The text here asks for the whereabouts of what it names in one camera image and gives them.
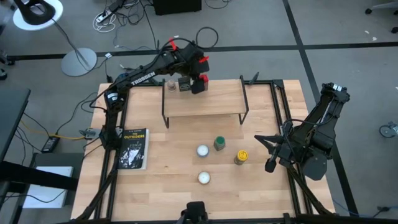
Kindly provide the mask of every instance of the book cover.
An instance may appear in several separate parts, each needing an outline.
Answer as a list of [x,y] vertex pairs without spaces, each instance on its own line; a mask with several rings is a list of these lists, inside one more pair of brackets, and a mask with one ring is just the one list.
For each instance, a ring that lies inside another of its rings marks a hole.
[[119,169],[146,169],[149,143],[149,130],[124,130]]

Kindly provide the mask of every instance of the yellow cable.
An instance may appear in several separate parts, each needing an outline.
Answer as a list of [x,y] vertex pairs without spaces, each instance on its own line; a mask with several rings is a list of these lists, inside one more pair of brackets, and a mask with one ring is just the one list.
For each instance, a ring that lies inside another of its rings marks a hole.
[[[21,123],[22,123],[22,125],[25,126],[25,128],[28,129],[30,132],[37,133],[37,134],[45,134],[45,135],[47,135],[47,133],[44,132],[44,131],[38,131],[38,130],[30,129],[30,128],[23,122],[23,120],[21,120]],[[69,140],[81,140],[81,139],[84,139],[84,138],[85,138],[84,136],[81,136],[81,137],[66,137],[66,136],[60,136],[60,135],[58,135],[58,134],[50,134],[50,137],[57,137],[57,138],[69,139]]]

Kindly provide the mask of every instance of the yellow lid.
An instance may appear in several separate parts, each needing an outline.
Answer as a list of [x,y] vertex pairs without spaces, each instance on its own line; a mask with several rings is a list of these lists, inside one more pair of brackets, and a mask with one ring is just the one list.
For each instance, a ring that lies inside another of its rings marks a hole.
[[246,161],[248,159],[248,152],[246,152],[245,150],[240,150],[238,152],[238,159],[240,161]]

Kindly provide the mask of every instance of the black desk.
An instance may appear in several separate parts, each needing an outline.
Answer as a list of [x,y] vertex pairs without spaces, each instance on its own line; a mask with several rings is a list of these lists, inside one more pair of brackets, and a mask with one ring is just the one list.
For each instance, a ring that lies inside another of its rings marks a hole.
[[7,192],[24,193],[29,184],[75,191],[78,179],[4,161],[26,108],[29,89],[0,89],[0,209]]

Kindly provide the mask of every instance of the white power strip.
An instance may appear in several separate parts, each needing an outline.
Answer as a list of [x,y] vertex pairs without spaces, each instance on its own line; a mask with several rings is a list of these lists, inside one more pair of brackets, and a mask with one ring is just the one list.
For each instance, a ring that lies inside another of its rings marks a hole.
[[105,16],[103,16],[103,15],[100,15],[100,16],[98,16],[98,18],[95,20],[96,22],[102,22],[102,21],[104,21],[106,18],[108,18],[110,15],[111,15],[111,11],[110,10],[107,10],[107,11],[105,11]]

